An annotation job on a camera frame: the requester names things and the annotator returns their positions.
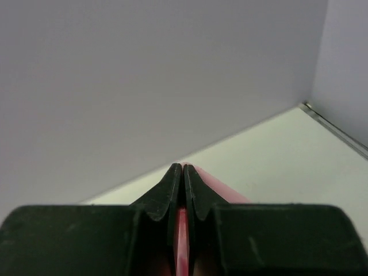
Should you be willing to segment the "pink t-shirt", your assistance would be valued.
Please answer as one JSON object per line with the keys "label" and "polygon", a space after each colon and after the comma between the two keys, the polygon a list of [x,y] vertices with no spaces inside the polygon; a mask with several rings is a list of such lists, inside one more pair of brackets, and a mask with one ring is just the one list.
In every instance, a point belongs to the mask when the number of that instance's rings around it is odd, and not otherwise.
{"label": "pink t-shirt", "polygon": [[[185,184],[183,181],[183,167],[189,164],[195,167],[203,181],[228,204],[245,204],[249,203],[243,195],[219,181],[217,178],[204,171],[202,168],[190,163],[181,163],[182,166],[182,182],[179,187],[179,206],[177,209],[176,235],[174,240],[175,254],[175,274],[189,274],[189,230],[187,222]],[[216,262],[216,250],[206,250],[201,253],[195,261],[193,275],[219,275],[219,267]]]}

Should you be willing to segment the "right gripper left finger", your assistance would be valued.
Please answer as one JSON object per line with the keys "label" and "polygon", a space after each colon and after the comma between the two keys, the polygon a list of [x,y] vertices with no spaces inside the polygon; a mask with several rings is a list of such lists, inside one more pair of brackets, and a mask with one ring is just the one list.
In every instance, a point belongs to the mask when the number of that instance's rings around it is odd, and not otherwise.
{"label": "right gripper left finger", "polygon": [[131,207],[138,208],[132,275],[174,275],[177,209],[182,166],[173,163],[163,178]]}

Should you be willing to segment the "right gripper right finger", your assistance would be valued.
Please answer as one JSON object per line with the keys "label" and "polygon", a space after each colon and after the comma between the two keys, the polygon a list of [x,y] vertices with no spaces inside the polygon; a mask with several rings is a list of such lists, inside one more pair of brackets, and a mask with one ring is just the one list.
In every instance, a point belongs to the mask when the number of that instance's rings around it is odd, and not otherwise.
{"label": "right gripper right finger", "polygon": [[203,181],[192,165],[184,165],[183,181],[189,230],[189,274],[193,275],[200,254],[218,249],[213,207],[228,202]]}

